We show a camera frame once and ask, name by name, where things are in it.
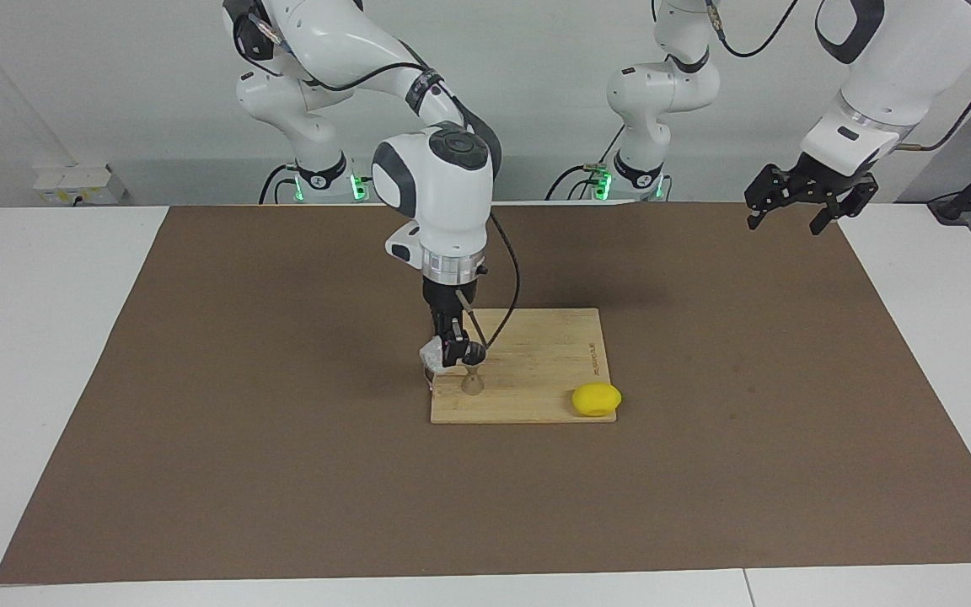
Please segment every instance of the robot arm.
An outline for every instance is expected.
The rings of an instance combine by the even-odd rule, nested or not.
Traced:
[[[625,123],[612,161],[616,196],[654,195],[671,139],[660,118],[705,108],[717,97],[721,77],[710,62],[713,30],[706,10],[705,0],[662,0],[655,38],[666,61],[621,69],[609,80],[609,107]]]
[[[346,165],[342,153],[336,157],[327,123],[303,113],[296,88],[307,110],[339,103],[354,89],[388,93],[404,100],[426,124],[416,133],[386,139],[373,157],[378,196],[410,219],[386,250],[423,274],[423,295],[436,333],[429,352],[423,351],[431,370],[459,362],[480,364],[486,347],[472,342],[464,330],[463,300],[473,303],[478,276],[485,274],[486,222],[501,165],[496,134],[436,70],[371,22],[354,0],[227,3],[245,4],[255,12],[250,23],[263,34],[261,50],[270,47],[285,68],[282,77],[294,79],[293,84],[280,83],[266,74],[265,103],[247,100],[243,105],[251,115],[280,127],[296,153],[324,158],[319,165],[332,158]]]
[[[971,66],[971,0],[823,0],[817,31],[826,51],[851,68],[833,107],[806,135],[791,170],[768,165],[744,192],[755,230],[767,212],[795,202],[824,204],[820,234],[855,218],[878,191],[871,168],[924,120]]]

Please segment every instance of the green light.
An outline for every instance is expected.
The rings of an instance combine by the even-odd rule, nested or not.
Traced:
[[[606,170],[606,172],[602,173],[601,177],[598,177],[598,185],[594,188],[594,197],[597,197],[598,200],[608,200],[609,189],[612,187],[613,176]]]
[[[351,173],[351,188],[354,189],[355,202],[362,202],[366,200],[366,196],[369,196],[369,189],[366,187],[365,181],[362,181],[362,178],[354,173]]]

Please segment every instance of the brown table surface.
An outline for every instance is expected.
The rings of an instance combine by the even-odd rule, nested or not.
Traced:
[[[523,306],[601,310],[619,422],[431,426],[389,210],[173,208],[0,583],[971,561],[971,456],[810,208],[497,212]]]

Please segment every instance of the lemon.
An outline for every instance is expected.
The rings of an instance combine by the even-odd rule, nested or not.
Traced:
[[[586,417],[605,417],[617,411],[621,400],[620,390],[610,384],[586,384],[571,395],[575,411]]]

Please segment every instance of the electrical box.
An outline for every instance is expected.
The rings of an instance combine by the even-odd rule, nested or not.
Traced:
[[[32,188],[44,202],[67,207],[120,204],[126,193],[122,180],[108,166],[38,169]]]

